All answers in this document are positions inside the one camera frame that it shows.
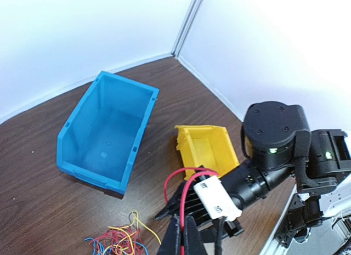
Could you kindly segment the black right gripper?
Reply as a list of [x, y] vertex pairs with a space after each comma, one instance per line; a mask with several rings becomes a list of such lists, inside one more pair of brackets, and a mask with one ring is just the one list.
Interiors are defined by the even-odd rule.
[[[219, 179], [218, 173], [214, 170], [204, 168], [203, 166], [194, 168], [194, 171], [195, 173], [189, 180], [180, 183], [164, 208], [154, 216], [154, 220], [161, 220], [176, 213], [180, 215], [180, 218], [179, 216], [173, 216], [171, 218], [161, 246], [156, 253], [157, 255], [180, 255], [182, 239], [181, 228], [184, 228], [183, 246], [185, 255], [207, 255], [202, 238], [213, 239], [216, 233], [219, 233], [222, 238], [228, 236], [232, 237], [244, 231], [237, 219], [233, 222], [227, 222], [225, 217], [220, 217], [215, 220], [210, 218], [193, 187], [195, 184], [212, 176]], [[226, 188], [225, 190], [234, 204], [236, 204], [239, 209], [243, 210], [243, 198], [238, 194], [231, 193]], [[207, 229], [201, 230], [199, 233], [197, 227], [210, 222], [212, 222], [213, 225]]]

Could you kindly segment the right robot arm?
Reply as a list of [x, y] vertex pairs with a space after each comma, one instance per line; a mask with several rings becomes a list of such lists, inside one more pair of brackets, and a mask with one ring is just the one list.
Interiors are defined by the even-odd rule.
[[350, 218], [350, 135], [340, 129], [311, 131], [300, 105], [252, 104], [241, 127], [245, 160], [225, 175], [204, 165], [182, 182], [156, 219], [171, 221], [158, 254], [222, 254], [222, 241], [242, 233], [244, 209], [292, 176], [291, 196], [267, 254], [304, 243], [324, 221]]

